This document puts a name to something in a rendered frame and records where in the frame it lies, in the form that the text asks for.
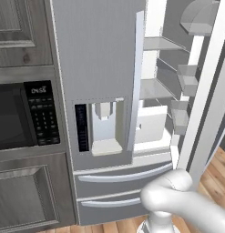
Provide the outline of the white fridge crisper drawer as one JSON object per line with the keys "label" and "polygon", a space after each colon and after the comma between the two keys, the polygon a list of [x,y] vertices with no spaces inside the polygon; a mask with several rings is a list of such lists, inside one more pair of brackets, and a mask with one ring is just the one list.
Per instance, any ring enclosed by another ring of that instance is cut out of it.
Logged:
{"label": "white fridge crisper drawer", "polygon": [[135,143],[158,141],[163,137],[168,107],[151,106],[138,110]]}

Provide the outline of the stainless steel fridge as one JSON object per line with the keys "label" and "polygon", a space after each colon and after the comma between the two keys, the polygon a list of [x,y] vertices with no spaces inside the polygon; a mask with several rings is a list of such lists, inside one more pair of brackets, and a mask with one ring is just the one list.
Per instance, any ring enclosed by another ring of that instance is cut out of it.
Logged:
{"label": "stainless steel fridge", "polygon": [[178,69],[189,62],[193,36],[190,35],[183,22],[183,14],[187,7],[195,0],[146,0],[144,21],[144,44],[142,58],[142,72],[138,109],[151,106],[167,106],[167,118],[163,137],[158,141],[135,143],[130,163],[114,167],[102,167],[86,170],[74,170],[68,143],[68,154],[73,170],[75,202],[77,205],[77,222],[79,223],[78,201],[109,198],[129,193],[140,193],[141,189],[95,196],[78,198],[76,190],[76,175],[94,174],[113,170],[142,167],[173,160],[170,151],[174,123],[172,104],[181,99],[183,81]]}

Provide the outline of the closed grey fridge door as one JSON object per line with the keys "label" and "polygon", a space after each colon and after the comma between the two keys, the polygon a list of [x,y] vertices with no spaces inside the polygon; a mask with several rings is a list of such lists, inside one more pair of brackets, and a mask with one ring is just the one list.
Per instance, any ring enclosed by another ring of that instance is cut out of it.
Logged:
{"label": "closed grey fridge door", "polygon": [[146,0],[51,0],[74,170],[126,165],[136,13]]}

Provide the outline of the grey fridge freezer drawer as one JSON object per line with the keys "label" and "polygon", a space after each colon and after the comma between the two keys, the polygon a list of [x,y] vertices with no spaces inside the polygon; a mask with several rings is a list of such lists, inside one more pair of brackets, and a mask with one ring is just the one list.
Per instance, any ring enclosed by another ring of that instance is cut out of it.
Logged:
{"label": "grey fridge freezer drawer", "polygon": [[[135,192],[109,198],[89,199],[82,201],[118,201],[131,198],[140,198],[140,194],[138,192]],[[96,225],[111,221],[118,221],[126,218],[135,218],[146,215],[148,213],[148,211],[142,206],[141,203],[120,208],[90,208],[82,206],[82,201],[77,202],[79,224],[81,226]]]}
{"label": "grey fridge freezer drawer", "polygon": [[138,172],[143,172],[147,170],[151,170],[153,168],[161,167],[167,165],[171,162],[161,162],[157,164],[150,164],[147,166],[142,167],[132,167],[132,168],[125,168],[119,170],[113,170],[108,172],[99,172],[94,174],[84,174],[84,175],[76,175],[76,190],[77,190],[77,197],[78,198],[89,198],[95,196],[103,196],[109,194],[116,194],[121,192],[127,192],[137,189],[142,189],[148,182],[154,180],[155,178],[163,175],[164,173],[170,171],[164,171],[158,175],[152,177],[146,177],[139,180],[134,181],[127,181],[127,182],[116,182],[116,183],[89,183],[89,182],[82,182],[78,179],[79,176],[117,176],[117,175],[128,175],[134,174]]}

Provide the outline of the open white fridge door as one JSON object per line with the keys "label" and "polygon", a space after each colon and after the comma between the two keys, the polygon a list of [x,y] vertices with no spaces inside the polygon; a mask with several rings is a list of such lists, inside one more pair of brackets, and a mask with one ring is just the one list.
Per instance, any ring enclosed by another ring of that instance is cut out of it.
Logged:
{"label": "open white fridge door", "polygon": [[195,190],[224,135],[225,0],[195,0],[183,22],[193,41],[189,62],[178,69],[183,91],[172,104],[170,151],[173,167],[189,172]]}

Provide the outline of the black built-in microwave oven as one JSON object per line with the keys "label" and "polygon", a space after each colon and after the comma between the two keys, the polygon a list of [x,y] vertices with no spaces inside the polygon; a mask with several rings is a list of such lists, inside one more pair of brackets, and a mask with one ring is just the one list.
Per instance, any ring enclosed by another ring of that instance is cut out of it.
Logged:
{"label": "black built-in microwave oven", "polygon": [[0,84],[0,150],[59,143],[51,81]]}

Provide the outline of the grey wooden cupboard door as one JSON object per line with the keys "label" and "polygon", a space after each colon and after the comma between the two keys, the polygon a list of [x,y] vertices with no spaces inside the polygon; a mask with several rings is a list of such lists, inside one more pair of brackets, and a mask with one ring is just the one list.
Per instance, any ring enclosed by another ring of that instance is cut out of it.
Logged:
{"label": "grey wooden cupboard door", "polygon": [[51,64],[45,0],[0,0],[0,67]]}
{"label": "grey wooden cupboard door", "polygon": [[30,233],[75,222],[65,154],[0,162],[0,233]]}

